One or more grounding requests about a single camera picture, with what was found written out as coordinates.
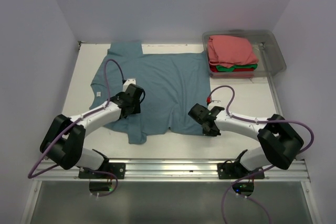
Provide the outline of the blue t-shirt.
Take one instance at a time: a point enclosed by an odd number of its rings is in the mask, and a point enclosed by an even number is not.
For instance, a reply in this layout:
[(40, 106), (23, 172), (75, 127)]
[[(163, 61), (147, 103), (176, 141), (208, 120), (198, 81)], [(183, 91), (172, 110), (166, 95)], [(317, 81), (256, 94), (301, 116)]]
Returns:
[(204, 52), (144, 54), (140, 42), (114, 42), (91, 82), (91, 107), (121, 92), (124, 75), (136, 79), (146, 92), (141, 113), (109, 123), (106, 128), (127, 133), (130, 144), (143, 144), (147, 136), (167, 130), (201, 135), (201, 126), (188, 113), (197, 103), (205, 106), (211, 91), (205, 56)]

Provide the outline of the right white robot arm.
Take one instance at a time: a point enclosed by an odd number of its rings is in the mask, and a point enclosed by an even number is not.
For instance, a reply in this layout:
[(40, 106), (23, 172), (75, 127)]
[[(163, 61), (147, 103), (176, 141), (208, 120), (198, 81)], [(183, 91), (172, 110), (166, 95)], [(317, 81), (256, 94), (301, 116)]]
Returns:
[(265, 166), (287, 170), (304, 144), (294, 128), (278, 114), (265, 119), (239, 119), (223, 107), (214, 106), (209, 110), (197, 103), (188, 115), (202, 127), (206, 136), (233, 132), (259, 142), (259, 147), (242, 151), (234, 161), (218, 163), (220, 179), (246, 178), (253, 173), (257, 173), (256, 178), (264, 178), (261, 169)]

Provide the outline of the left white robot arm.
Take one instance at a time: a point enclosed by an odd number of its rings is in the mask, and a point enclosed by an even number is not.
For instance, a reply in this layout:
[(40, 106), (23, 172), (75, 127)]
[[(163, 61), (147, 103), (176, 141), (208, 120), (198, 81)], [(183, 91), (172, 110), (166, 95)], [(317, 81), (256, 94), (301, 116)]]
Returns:
[(40, 152), (65, 170), (74, 166), (90, 169), (97, 178), (109, 172), (108, 158), (84, 148), (85, 138), (97, 129), (129, 115), (139, 114), (145, 90), (133, 83), (85, 113), (54, 118), (40, 146)]

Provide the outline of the folded pink t-shirt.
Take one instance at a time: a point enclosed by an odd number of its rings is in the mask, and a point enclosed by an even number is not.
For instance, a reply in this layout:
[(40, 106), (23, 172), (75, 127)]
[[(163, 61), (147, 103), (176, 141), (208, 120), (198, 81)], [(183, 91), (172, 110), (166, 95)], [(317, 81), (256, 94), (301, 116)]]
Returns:
[(208, 60), (211, 66), (231, 68), (258, 64), (252, 44), (246, 38), (228, 35), (212, 35), (207, 42)]

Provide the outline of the clear plastic bin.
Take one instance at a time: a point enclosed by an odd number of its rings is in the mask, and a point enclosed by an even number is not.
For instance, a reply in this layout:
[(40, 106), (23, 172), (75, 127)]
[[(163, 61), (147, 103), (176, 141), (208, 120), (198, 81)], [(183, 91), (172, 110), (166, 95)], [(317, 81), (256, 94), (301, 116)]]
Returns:
[(273, 77), (287, 69), (269, 30), (211, 31), (202, 42), (212, 78)]

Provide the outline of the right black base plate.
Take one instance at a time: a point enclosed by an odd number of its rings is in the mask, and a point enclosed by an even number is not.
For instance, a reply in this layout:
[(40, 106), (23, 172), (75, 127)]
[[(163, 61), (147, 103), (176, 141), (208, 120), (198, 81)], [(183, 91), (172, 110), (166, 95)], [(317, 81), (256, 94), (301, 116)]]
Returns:
[(226, 161), (223, 163), (217, 163), (217, 174), (219, 179), (240, 179), (242, 177), (258, 173), (254, 175), (256, 179), (264, 179), (264, 172), (261, 171), (262, 168), (256, 168), (252, 171), (247, 170), (240, 164), (232, 163), (230, 161)]

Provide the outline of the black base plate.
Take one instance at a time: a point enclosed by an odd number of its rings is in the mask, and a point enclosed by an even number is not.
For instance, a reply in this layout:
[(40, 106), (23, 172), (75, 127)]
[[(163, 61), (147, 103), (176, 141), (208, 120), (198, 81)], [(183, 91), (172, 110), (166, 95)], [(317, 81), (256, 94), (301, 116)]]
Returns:
[(264, 172), (261, 171), (262, 168), (256, 168), (252, 171), (247, 170), (240, 164), (232, 163), (230, 161), (226, 161), (223, 163), (217, 163), (217, 174), (219, 179), (240, 179), (242, 177), (258, 173), (254, 175), (256, 179), (264, 179)]
[[(112, 173), (117, 179), (124, 179), (126, 165), (125, 163), (105, 163), (100, 168), (101, 172), (109, 172)], [(83, 168), (79, 171), (78, 177), (80, 179), (110, 179), (111, 175), (101, 174), (95, 172), (91, 172), (86, 168)]]

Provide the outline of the aluminium mounting rail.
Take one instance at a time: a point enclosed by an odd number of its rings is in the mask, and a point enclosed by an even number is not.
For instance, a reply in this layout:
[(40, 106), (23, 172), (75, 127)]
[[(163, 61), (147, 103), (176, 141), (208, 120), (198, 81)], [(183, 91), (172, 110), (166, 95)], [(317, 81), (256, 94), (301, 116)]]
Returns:
[[(224, 182), (217, 164), (222, 159), (111, 159), (125, 166), (124, 182)], [(294, 161), (288, 170), (272, 168), (261, 182), (309, 182), (304, 161)]]

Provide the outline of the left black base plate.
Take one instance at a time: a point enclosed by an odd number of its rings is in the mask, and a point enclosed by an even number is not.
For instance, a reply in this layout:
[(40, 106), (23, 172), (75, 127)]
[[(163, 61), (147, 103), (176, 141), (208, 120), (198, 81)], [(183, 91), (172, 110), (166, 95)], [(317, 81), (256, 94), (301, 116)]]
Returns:
[[(100, 168), (101, 172), (109, 172), (112, 173), (117, 179), (124, 179), (126, 165), (125, 163), (105, 163)], [(80, 179), (110, 179), (111, 175), (101, 174), (95, 172), (91, 172), (86, 168), (83, 168), (79, 171), (78, 177)]]

